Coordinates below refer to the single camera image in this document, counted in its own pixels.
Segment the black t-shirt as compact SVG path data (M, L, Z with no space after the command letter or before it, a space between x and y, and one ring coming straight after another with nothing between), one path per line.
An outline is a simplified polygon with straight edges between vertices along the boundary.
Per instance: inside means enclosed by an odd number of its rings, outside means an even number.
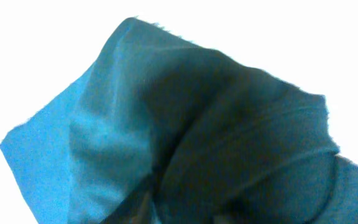
M39 223L358 223L324 96L133 17L0 149Z

